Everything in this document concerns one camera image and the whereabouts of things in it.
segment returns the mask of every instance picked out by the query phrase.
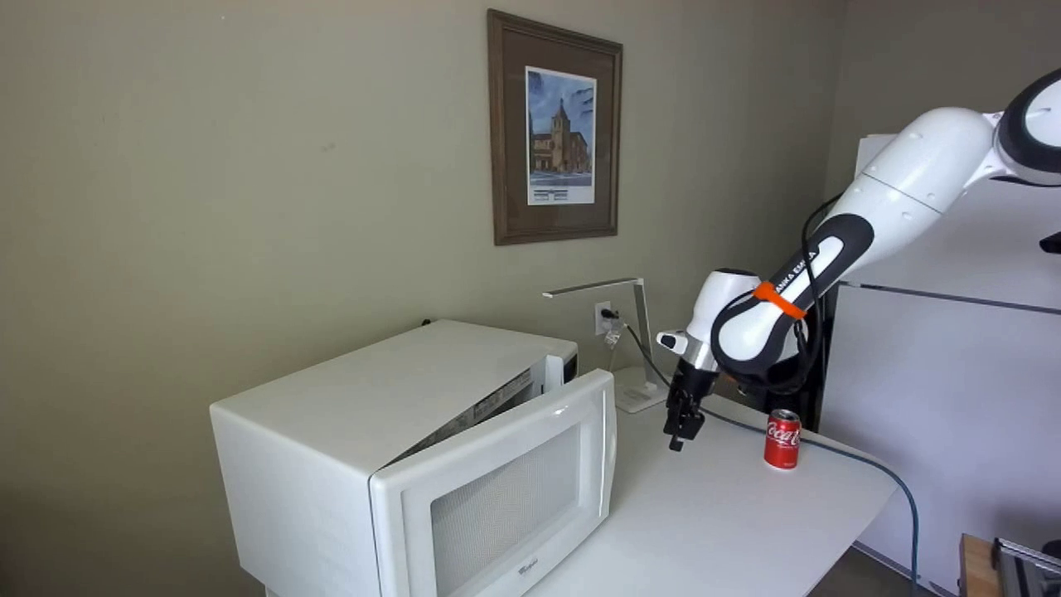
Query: red can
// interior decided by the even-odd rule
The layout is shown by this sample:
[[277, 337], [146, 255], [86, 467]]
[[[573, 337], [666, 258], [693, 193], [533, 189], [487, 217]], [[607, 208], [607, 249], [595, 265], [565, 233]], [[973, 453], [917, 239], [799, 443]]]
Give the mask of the red can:
[[767, 422], [767, 447], [764, 447], [767, 467], [796, 469], [799, 435], [804, 435], [799, 415], [789, 409], [773, 409]]

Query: microwave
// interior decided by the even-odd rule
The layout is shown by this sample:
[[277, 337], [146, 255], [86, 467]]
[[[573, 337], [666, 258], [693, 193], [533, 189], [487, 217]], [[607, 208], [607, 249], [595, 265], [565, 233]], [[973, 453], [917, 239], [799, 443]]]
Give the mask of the microwave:
[[432, 320], [210, 405], [240, 567], [276, 597], [527, 594], [610, 514], [613, 378]]

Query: white refrigerator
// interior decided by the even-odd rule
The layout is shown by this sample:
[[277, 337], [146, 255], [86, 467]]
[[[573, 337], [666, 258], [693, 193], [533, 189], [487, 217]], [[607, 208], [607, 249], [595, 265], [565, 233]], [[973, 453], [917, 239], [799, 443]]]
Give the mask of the white refrigerator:
[[[1057, 233], [1061, 189], [981, 181], [836, 288], [821, 430], [907, 480], [921, 579], [949, 594], [960, 535], [1061, 538], [1061, 255], [1040, 249]], [[894, 493], [862, 545], [907, 567], [907, 535]]]

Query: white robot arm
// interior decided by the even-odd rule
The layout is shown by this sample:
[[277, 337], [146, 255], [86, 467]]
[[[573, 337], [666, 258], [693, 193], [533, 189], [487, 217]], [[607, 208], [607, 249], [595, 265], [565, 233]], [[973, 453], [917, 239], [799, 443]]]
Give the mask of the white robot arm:
[[687, 335], [658, 337], [681, 354], [663, 428], [671, 447], [696, 438], [715, 370], [764, 378], [796, 354], [807, 307], [846, 270], [917, 239], [977, 179], [1061, 181], [1061, 69], [1033, 78], [1005, 113], [949, 106], [907, 123], [773, 279], [713, 270]]

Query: picture frame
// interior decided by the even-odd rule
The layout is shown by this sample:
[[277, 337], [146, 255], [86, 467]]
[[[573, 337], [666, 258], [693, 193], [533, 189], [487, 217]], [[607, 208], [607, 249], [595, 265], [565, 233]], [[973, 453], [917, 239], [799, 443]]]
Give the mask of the picture frame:
[[616, 236], [622, 46], [487, 8], [495, 244]]

